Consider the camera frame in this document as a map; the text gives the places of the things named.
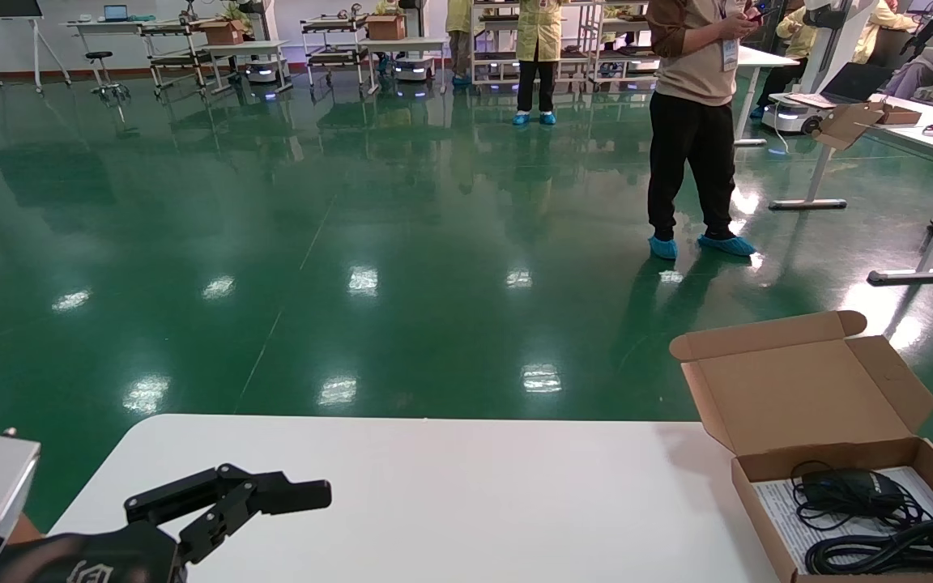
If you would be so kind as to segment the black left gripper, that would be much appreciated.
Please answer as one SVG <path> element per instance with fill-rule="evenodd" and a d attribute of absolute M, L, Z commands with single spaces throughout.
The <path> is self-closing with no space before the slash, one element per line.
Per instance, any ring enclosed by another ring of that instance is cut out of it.
<path fill-rule="evenodd" d="M 207 558 L 257 514 L 332 504 L 330 481 L 292 483 L 282 471 L 252 474 L 231 464 L 133 495 L 129 525 L 103 534 L 59 534 L 0 554 L 0 582 L 185 582 L 185 562 Z M 203 512 L 177 540 L 157 526 Z"/>

